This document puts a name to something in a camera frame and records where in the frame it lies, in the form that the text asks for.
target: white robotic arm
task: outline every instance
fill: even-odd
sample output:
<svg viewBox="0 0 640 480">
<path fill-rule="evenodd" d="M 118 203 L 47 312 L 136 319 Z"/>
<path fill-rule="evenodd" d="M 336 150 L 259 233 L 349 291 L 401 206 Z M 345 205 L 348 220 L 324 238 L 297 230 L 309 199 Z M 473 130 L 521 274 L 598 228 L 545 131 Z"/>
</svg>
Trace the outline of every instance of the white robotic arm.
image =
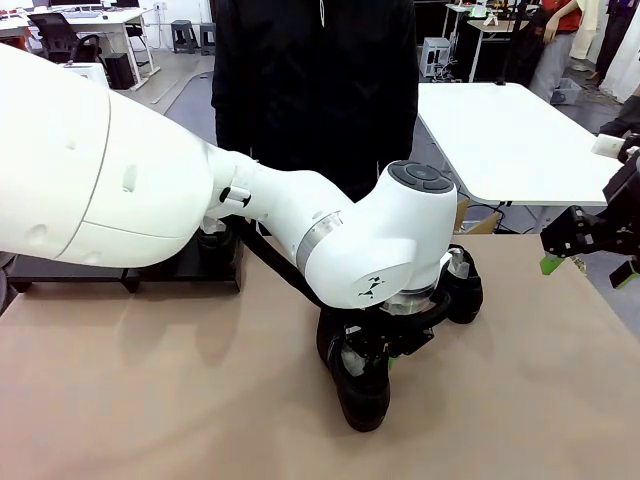
<svg viewBox="0 0 640 480">
<path fill-rule="evenodd" d="M 457 201 L 435 170 L 392 164 L 354 204 L 317 173 L 221 150 L 33 55 L 0 45 L 0 65 L 0 250 L 141 267 L 234 214 L 263 223 L 327 305 L 435 287 Z"/>
</svg>

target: gray pants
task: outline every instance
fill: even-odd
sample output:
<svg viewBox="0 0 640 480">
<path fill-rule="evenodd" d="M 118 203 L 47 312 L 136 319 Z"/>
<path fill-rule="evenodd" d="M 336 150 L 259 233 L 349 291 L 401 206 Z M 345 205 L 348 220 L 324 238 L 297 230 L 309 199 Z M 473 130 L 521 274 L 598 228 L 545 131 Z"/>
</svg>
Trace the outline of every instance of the gray pants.
<svg viewBox="0 0 640 480">
<path fill-rule="evenodd" d="M 558 34 L 542 52 L 529 90 L 547 103 L 551 102 L 553 91 L 569 65 L 569 53 L 575 37 L 575 33 Z"/>
</svg>

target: keyboard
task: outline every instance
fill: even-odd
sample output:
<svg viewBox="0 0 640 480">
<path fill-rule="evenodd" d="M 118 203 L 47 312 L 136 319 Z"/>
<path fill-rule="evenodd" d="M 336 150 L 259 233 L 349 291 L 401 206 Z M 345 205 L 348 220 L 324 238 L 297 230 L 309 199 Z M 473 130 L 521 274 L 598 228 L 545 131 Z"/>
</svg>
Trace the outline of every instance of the keyboard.
<svg viewBox="0 0 640 480">
<path fill-rule="evenodd" d="M 102 15 L 98 12 L 62 12 L 65 18 L 96 18 Z"/>
</svg>

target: stool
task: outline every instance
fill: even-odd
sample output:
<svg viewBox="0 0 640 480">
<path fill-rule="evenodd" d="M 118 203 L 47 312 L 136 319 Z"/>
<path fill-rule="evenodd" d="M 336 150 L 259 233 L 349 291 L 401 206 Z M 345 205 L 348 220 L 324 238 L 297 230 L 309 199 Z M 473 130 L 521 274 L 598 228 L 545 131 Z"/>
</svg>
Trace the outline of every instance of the stool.
<svg viewBox="0 0 640 480">
<path fill-rule="evenodd" d="M 202 55 L 216 54 L 216 24 L 203 23 L 200 25 L 200 45 Z"/>
<path fill-rule="evenodd" d="M 193 25 L 189 20 L 176 20 L 171 23 L 171 37 L 173 38 L 173 53 L 178 50 L 186 50 L 188 53 L 196 53 L 198 41 Z"/>
</svg>

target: storage box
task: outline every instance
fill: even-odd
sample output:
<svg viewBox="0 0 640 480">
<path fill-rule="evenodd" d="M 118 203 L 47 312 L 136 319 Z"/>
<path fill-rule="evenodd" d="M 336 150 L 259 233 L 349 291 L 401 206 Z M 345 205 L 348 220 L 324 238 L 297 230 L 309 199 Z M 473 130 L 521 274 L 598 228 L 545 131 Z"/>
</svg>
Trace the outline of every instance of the storage box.
<svg viewBox="0 0 640 480">
<path fill-rule="evenodd" d="M 449 63 L 449 40 L 427 37 L 422 46 L 420 71 L 425 77 L 435 77 Z"/>
<path fill-rule="evenodd" d="M 560 85 L 553 91 L 551 105 L 573 105 L 578 100 L 582 88 L 570 78 L 561 78 Z"/>
</svg>

